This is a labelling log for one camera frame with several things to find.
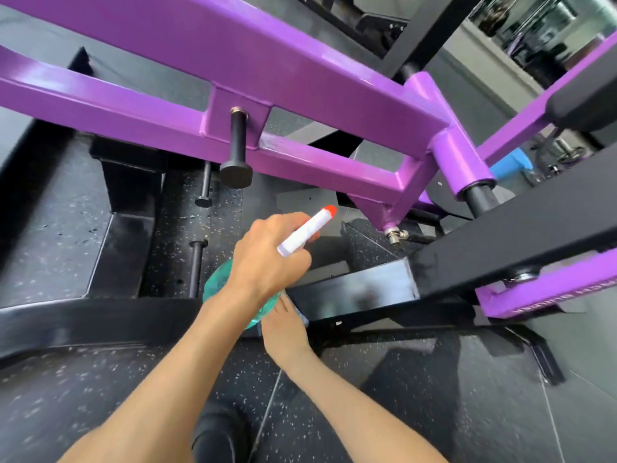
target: gym machine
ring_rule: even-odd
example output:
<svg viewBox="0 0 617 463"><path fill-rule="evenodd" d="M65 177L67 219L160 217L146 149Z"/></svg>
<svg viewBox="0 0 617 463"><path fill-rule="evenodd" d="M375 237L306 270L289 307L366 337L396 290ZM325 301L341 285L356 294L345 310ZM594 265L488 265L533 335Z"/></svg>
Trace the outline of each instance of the gym machine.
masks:
<svg viewBox="0 0 617 463"><path fill-rule="evenodd" d="M401 235L400 223L443 173L472 221L399 260L289 289L309 332L322 339L368 338L372 331L353 330L385 318L405 327L393 335L485 328L529 344L556 383L563 376L550 350L523 321L617 285L617 249L540 274L615 241L617 214L601 209L616 194L617 146L501 205L489 170L550 124L590 132L617 118L615 35L476 148L417 65L397 68L398 84L241 0L0 2L213 85L202 112L0 47L0 105L97 135L91 154L102 163L113 213L85 296L0 309L1 357L75 344L160 344L187 329L201 305L204 242L193 244L192 297L138 297L167 152L202 159L206 170L221 163L222 182L235 188L249 186L256 171L346 194L389 238ZM390 172L268 134L273 106L332 126L339 138L397 150L404 161ZM208 205L209 172L203 188L199 201ZM256 334L251 328L246 336Z"/></svg>

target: hand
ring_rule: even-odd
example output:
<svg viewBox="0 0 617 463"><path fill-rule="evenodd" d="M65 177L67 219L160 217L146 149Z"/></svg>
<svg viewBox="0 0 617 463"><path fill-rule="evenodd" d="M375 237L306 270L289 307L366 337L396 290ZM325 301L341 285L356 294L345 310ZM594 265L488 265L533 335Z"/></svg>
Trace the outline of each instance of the hand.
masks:
<svg viewBox="0 0 617 463"><path fill-rule="evenodd" d="M267 353L285 372L306 354L314 355L302 319L285 293L262 319L262 334Z"/></svg>
<svg viewBox="0 0 617 463"><path fill-rule="evenodd" d="M227 286L249 289L261 307L271 296L300 279L310 267L310 254L301 248L283 257L276 249L308 220L304 213L275 214L265 221L256 220L236 244Z"/></svg>

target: forearm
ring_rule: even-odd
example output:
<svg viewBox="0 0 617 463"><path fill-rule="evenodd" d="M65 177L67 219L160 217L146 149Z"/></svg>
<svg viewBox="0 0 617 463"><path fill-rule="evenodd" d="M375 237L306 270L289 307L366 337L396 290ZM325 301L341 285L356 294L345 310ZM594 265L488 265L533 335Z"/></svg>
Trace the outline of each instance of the forearm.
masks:
<svg viewBox="0 0 617 463"><path fill-rule="evenodd" d="M334 428L354 463L444 463L445 459L356 387L332 372L314 354L286 370Z"/></svg>
<svg viewBox="0 0 617 463"><path fill-rule="evenodd" d="M197 319L159 365L92 434L62 461L151 463L188 460L190 439L212 385L248 324L250 295L225 290L204 304Z"/></svg>

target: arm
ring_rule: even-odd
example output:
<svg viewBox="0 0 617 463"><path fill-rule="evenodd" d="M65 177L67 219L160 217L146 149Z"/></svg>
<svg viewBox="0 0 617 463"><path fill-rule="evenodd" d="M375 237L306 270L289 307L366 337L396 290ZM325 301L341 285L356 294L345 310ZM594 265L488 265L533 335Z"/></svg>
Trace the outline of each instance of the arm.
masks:
<svg viewBox="0 0 617 463"><path fill-rule="evenodd" d="M287 297L262 320L262 332L268 354L328 419L354 463L446 463L416 431L320 361Z"/></svg>
<svg viewBox="0 0 617 463"><path fill-rule="evenodd" d="M227 285L201 308L167 356L99 428L62 457L73 462L188 462L191 435L236 340L266 300L299 279L310 254L283 258L277 246L308 217L258 220L236 244Z"/></svg>

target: blue object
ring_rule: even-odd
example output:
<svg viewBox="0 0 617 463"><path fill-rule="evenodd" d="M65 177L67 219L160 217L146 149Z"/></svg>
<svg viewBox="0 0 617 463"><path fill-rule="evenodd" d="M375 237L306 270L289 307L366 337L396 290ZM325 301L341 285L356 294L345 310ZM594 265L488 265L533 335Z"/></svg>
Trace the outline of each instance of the blue object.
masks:
<svg viewBox="0 0 617 463"><path fill-rule="evenodd" d="M229 279L230 273L231 260L227 260L225 263L220 265L214 273L212 273L212 276L208 278L204 285L204 302L210 299L216 293L218 293L221 289L223 289L223 286L225 286L227 280ZM259 312L255 316L255 318L251 320L251 323L249 323L249 325L245 329L247 330L250 327L254 327L255 325L257 325L259 321L263 319L266 314L274 308L279 297L281 297L281 293L276 293L271 298L269 298L268 301L264 304L264 306L259 309Z"/></svg>
<svg viewBox="0 0 617 463"><path fill-rule="evenodd" d="M493 172L497 180L501 180L521 170L532 170L533 168L534 165L529 160L529 157L520 147L517 147L509 155L493 165L490 171Z"/></svg>

